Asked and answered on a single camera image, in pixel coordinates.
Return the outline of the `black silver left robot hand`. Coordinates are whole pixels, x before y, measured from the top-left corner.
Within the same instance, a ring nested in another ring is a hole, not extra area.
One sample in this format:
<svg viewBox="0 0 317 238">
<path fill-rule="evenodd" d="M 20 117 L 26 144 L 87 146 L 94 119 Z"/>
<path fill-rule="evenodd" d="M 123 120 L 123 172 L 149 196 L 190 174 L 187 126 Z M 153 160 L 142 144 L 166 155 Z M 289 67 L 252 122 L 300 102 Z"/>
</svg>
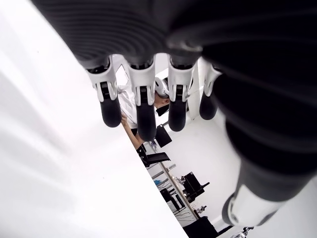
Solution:
<svg viewBox="0 0 317 238">
<path fill-rule="evenodd" d="M 104 123 L 121 121 L 112 55 L 127 63 L 138 132 L 156 133 L 155 56 L 169 56 L 169 126 L 181 131 L 194 65 L 209 64 L 200 115 L 220 109 L 241 158 L 223 220 L 268 221 L 317 173 L 317 3 L 314 0 L 36 0 L 86 70 Z"/>
</svg>

